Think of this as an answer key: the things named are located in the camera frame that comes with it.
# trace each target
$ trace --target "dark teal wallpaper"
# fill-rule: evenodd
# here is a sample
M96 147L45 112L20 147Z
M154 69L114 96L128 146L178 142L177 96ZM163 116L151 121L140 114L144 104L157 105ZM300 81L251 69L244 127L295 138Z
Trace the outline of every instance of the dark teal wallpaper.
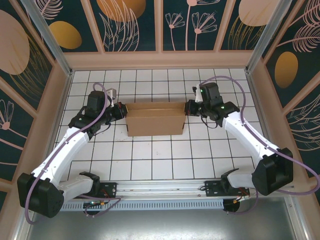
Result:
M90 0L106 52L155 51L153 0Z
M46 41L44 40L44 38L42 37L41 33L39 32L38 28L36 27L36 25L34 24L34 22L31 20L29 14L27 13L24 5L22 4L21 0L17 1L20 5L20 7L22 8L22 10L24 11L25 15L27 16L27 18L29 19L29 22L32 24L33 28L35 29L35 31L38 33L39 37L42 39L42 42L44 43L45 47L49 50L52 58L55 60L56 57L54 56L54 54L51 52L49 46L47 45Z
M289 112L286 119L302 161L320 174L320 85Z
M213 50L225 7L225 0L164 0L163 50Z
M263 57L263 58L266 56L266 54L268 53L271 45L274 43L274 40L275 40L275 38L276 38L275 36L277 36L277 35L279 34L280 30L282 29L283 25L285 24L287 18L289 17L289 15L290 15L292 9L294 8L294 6L296 5L297 1L298 1L298 0L292 0L288 11L286 12L286 14L284 15L282 21L280 22L280 25L279 25L278 29L275 31L275 33L274 33L272 39L270 40L268 46L266 46L266 48L265 48L265 50L264 50L264 52L263 52L263 54L262 54L262 57Z
M0 90L0 178L11 181L33 117Z
M265 1L267 4L262 1L257 2L260 5L265 5L266 9L270 5L270 1ZM264 18L262 15L267 13L264 13L264 10L257 6L251 6L251 3L252 1L236 0L221 50L253 50L255 48L267 24L267 21L265 21L262 23L263 25L260 25L260 16L257 14L260 13L262 19ZM243 8L248 9L248 12L241 12L240 4L243 4Z
M7 193L5 191L0 191L0 213L1 213L2 206L5 203L6 196L7 196Z
M306 0L266 67L282 106L320 71L320 3Z
M52 65L9 1L0 2L0 77L38 108Z
M35 0L35 4L64 53L98 51L80 0Z

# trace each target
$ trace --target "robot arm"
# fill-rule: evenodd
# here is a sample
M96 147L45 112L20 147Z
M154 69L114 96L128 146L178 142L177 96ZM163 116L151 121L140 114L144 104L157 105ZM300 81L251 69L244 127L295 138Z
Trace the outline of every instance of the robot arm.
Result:
M101 125L110 125L111 122L123 119L127 113L127 107L121 102L113 103L116 91L107 91L109 107L102 117L91 127L83 132L78 132L84 126L89 125L101 114L104 108L105 94L102 91L92 91L88 96L87 106L71 120L66 134L51 154L31 174L22 173L17 180L19 201L21 207L25 207L28 192L36 178L40 176L49 159L66 142L69 136L78 132L61 148L53 158L49 167L40 177L32 192L29 209L48 218L54 217L65 202L81 195L96 196L100 191L100 178L89 172L81 172L76 178L60 183L65 169L70 165L79 150L100 130Z
M231 169L221 176L221 186L227 193L229 188L255 188L263 195L278 190L293 180L293 163L266 149L244 127L238 107L232 102L223 102L218 85L214 82L204 86L199 84L193 88L195 100L189 100L185 104L185 113L189 116L209 117L220 127L231 133L249 151L252 156L255 170ZM281 153L292 157L287 149L279 149L276 145L265 139L258 133L248 121L244 124L268 146L279 150Z

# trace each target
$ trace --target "cardboard box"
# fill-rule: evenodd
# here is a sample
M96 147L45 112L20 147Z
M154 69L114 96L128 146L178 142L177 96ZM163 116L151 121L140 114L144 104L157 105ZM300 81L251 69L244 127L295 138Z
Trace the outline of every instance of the cardboard box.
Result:
M127 103L129 137L181 135L186 122L185 102Z

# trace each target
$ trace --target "metal frame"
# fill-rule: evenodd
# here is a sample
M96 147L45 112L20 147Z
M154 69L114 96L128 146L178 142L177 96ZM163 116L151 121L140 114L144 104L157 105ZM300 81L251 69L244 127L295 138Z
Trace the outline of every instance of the metal frame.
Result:
M29 14L30 18L32 19L34 25L39 30L43 39L47 43L48 47L50 48L52 54L56 58L56 60L61 65L61 68L65 72L66 75L71 74L71 68L62 52L60 46L57 44L55 37L52 35L48 24L46 23L45 19L42 17L38 6L36 5L35 1L30 0L21 0L25 10Z
M264 53L265 49L267 48L270 40L274 36L275 32L277 31L284 14L288 11L292 0L280 0L278 5L275 8L272 16L270 17L269 23L265 26L263 33L261 34L254 50L249 59L247 64L247 72L252 72L257 63L259 62L262 54Z
M296 239L298 240L313 240L315 239L312 232L308 228L305 216L301 210L297 197L284 198L286 209L291 220Z
M59 106L64 106L66 104L68 92L69 92L69 88L70 88L73 76L74 76L74 71L67 75L67 80L65 81L65 84L63 87L63 95L59 101ZM64 108L63 107L59 108L59 110L55 116L55 120L53 122L53 127L52 127L52 130L50 133L51 141L47 145L47 148L45 151L46 156L48 156L52 152L52 149L54 148L54 144L55 144L54 139L56 139L56 135L57 135L57 132L59 129L60 120L62 118L63 112L64 112ZM34 217L34 212L29 211L29 216L30 216L30 219L32 219ZM18 223L15 226L14 235L12 236L11 240L25 240L25 239L27 239L30 226L31 225L29 223L27 223L27 221L25 219L25 210L24 210L24 208L21 208L20 213L19 213L19 217L18 217Z
M264 112L261 111L262 109L261 102L258 96L256 95L256 92L257 92L256 86L250 71L246 72L246 77L248 80L249 87L253 90L251 91L251 94L252 94L253 102L256 106L256 110L257 110L259 121L261 123L263 134L267 139L270 139L270 131L268 126L266 125L266 116L264 115ZM310 229L308 228L308 225L306 224L306 220L305 220L304 214L302 213L297 197L293 197L287 194L281 194L279 195L279 197L283 197L285 200L285 205L289 214L289 218L290 218L296 239L297 240L313 240L314 237Z

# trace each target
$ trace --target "white tiled floor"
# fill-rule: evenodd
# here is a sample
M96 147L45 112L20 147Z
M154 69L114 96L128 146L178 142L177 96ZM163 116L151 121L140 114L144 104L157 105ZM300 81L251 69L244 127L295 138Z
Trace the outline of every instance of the white tiled floor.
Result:
M232 77L246 92L245 118L262 132L249 85L243 69L157 69L76 71L64 107L56 142L65 134L68 124L86 104L94 82L116 89L116 101L185 102L194 99L192 87L216 76ZM239 87L219 78L224 102L242 106ZM208 125L215 123L208 120ZM207 128L199 117L188 117L182 135L128 137L124 119L112 123L109 130L94 136L77 154L62 176L66 181L80 172L100 176L102 181L168 180L219 178L233 169L254 168L252 158L232 134L221 127Z

